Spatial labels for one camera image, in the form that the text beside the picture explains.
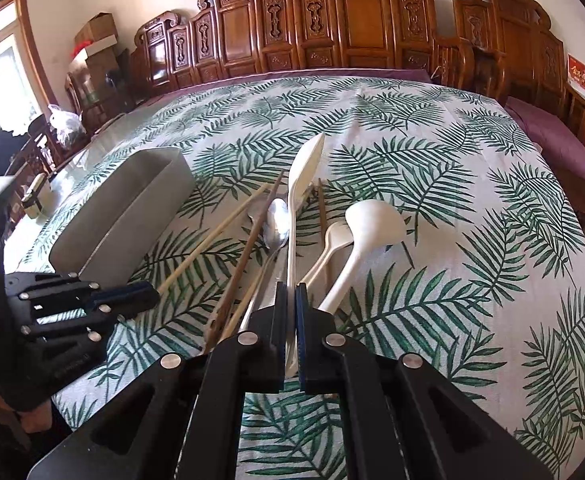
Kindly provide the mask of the person's left hand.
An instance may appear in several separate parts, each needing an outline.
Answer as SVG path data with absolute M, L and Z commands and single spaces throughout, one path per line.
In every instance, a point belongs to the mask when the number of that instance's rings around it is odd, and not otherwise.
M 52 404 L 46 400 L 31 411 L 16 411 L 0 396 L 0 424 L 19 422 L 26 434 L 50 430 L 53 426 Z

